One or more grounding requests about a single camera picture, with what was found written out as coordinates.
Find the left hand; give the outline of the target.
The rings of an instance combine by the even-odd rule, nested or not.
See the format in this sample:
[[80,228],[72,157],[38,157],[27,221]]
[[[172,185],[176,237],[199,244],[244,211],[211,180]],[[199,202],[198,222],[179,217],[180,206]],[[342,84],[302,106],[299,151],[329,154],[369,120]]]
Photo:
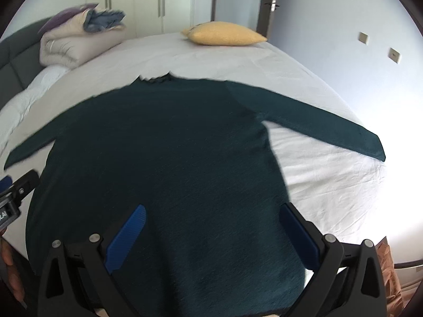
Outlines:
[[23,303],[24,301],[24,286],[22,284],[19,271],[14,263],[13,250],[11,245],[6,242],[4,238],[1,238],[1,259],[6,265],[6,273],[9,288],[14,295],[14,298]]

